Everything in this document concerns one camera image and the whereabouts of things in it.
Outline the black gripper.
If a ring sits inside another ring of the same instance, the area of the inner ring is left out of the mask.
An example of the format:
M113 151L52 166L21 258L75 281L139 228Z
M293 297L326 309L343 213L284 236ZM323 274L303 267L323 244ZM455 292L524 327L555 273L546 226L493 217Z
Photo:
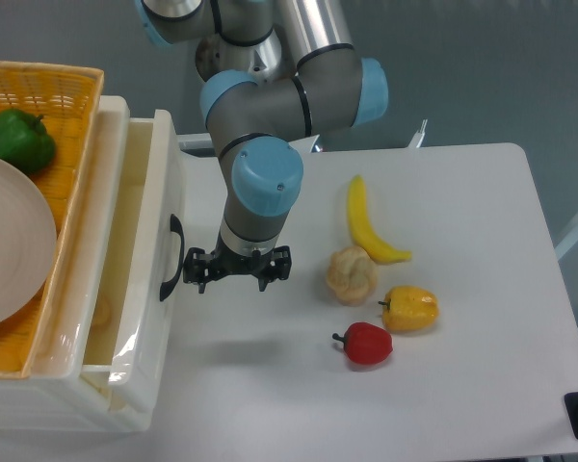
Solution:
M190 247L183 264L183 282L197 286L200 294L210 282L229 275L250 275L258 280L260 292L268 285L289 278L292 268L291 250L288 245L275 247L271 252L261 253L254 250L248 256L234 252L218 237L212 253L204 249Z

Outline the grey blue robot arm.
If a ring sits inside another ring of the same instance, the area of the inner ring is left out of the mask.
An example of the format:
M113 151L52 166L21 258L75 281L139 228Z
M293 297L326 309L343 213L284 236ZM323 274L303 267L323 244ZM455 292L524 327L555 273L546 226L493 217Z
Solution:
M216 247L182 247L167 298L179 282L204 290L229 275L261 287L286 279L292 259L277 240L302 186L293 141L382 117L381 64L357 55L337 1L140 1L149 39L170 46L217 37L220 71L199 107L227 199Z

